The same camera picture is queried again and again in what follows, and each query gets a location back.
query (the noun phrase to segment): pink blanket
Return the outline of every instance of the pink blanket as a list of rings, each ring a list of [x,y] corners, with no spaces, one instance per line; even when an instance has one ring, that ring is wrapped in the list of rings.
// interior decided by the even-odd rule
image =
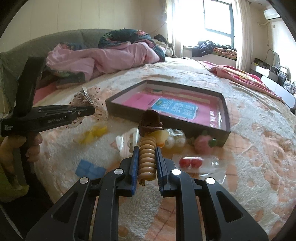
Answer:
[[[110,74],[119,70],[130,69],[143,64],[159,61],[159,56],[146,43],[131,44],[126,42],[120,49],[83,49],[70,50],[58,44],[48,53],[46,65],[56,71],[83,72],[89,81],[102,74]]]
[[[267,94],[268,96],[280,100],[285,104],[283,99],[272,92],[256,75],[246,73],[231,66],[216,65],[206,61],[198,62],[201,63],[208,71],[213,72],[220,78],[229,79],[252,90]]]

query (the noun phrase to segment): white curtain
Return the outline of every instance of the white curtain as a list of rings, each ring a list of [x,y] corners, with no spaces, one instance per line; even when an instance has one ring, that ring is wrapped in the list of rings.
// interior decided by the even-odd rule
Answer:
[[[250,4],[246,0],[233,0],[234,45],[237,49],[237,68],[250,71],[253,61],[253,32]]]
[[[173,43],[174,57],[177,58],[183,57],[180,1],[167,0],[168,42]]]

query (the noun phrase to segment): red floral towel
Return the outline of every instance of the red floral towel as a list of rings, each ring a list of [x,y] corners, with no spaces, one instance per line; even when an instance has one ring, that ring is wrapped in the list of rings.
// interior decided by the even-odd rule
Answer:
[[[246,73],[231,66],[216,65],[206,61],[198,62],[201,63],[208,71],[214,73],[220,78],[229,79],[235,83],[267,94],[268,96],[285,103],[281,97],[277,96],[274,92],[267,88],[267,86],[256,75]]]

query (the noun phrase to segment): open box tray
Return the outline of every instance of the open box tray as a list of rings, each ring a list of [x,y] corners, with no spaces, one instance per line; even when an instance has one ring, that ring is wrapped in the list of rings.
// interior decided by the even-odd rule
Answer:
[[[202,88],[145,80],[108,98],[106,107],[110,115],[137,123],[144,111],[153,109],[163,128],[180,129],[187,138],[207,130],[220,147],[231,132],[223,95]]]

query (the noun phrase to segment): silver hair clip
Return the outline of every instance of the silver hair clip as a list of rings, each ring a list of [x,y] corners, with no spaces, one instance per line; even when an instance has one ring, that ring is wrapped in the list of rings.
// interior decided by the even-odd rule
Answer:
[[[87,91],[87,88],[85,86],[82,87],[82,90],[80,91],[84,95],[84,97],[87,99],[87,101],[90,104],[94,104],[94,101],[89,97],[89,93]]]

